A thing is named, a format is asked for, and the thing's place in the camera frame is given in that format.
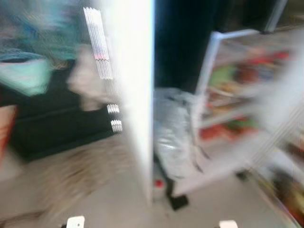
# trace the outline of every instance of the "plastic bag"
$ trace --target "plastic bag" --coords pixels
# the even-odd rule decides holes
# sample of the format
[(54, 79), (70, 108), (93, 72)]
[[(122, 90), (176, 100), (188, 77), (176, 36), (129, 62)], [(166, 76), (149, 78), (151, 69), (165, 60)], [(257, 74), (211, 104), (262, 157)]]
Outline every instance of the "plastic bag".
[(154, 144), (169, 178), (180, 180), (203, 172), (202, 154), (190, 124), (193, 95), (175, 88), (154, 91)]

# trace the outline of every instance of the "black couch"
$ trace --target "black couch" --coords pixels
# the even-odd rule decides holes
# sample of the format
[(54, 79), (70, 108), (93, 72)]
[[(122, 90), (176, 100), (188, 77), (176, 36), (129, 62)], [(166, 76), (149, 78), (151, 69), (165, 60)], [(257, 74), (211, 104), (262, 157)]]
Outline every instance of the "black couch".
[(25, 96), (0, 84), (0, 106), (17, 105), (9, 145), (29, 162), (113, 135), (106, 105), (84, 112), (80, 96), (68, 90), (75, 62), (52, 73), (47, 92)]

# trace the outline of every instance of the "white door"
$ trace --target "white door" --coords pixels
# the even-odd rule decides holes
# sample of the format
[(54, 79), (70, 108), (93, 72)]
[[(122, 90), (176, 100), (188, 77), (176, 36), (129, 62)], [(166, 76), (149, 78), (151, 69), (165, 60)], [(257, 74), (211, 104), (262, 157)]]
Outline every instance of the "white door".
[(123, 134), (152, 200), (153, 0), (95, 0), (102, 11), (109, 54), (123, 105)]

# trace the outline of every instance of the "tiled floor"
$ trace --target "tiled floor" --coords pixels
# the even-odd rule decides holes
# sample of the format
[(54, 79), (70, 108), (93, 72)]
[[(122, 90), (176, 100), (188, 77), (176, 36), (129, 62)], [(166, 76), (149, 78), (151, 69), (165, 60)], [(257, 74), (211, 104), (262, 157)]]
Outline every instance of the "tiled floor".
[(128, 171), (75, 205), (57, 224), (84, 215), (85, 228), (214, 228), (220, 220), (229, 219), (240, 228), (284, 227), (250, 185), (235, 177), (190, 194), (189, 199), (190, 206), (178, 212), (166, 200), (149, 208), (134, 174)]

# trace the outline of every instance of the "white cloth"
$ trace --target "white cloth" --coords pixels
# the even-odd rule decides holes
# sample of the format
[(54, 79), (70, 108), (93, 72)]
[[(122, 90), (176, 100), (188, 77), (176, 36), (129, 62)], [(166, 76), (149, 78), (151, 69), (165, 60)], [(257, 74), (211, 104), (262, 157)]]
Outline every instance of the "white cloth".
[[(117, 102), (113, 94), (114, 81), (100, 75), (105, 70), (97, 70), (97, 61), (102, 60), (94, 59), (90, 45), (80, 45), (76, 66), (67, 80), (69, 90), (81, 95), (81, 106), (84, 111), (98, 110), (104, 104)], [(104, 63), (109, 65), (109, 61), (104, 60)]]

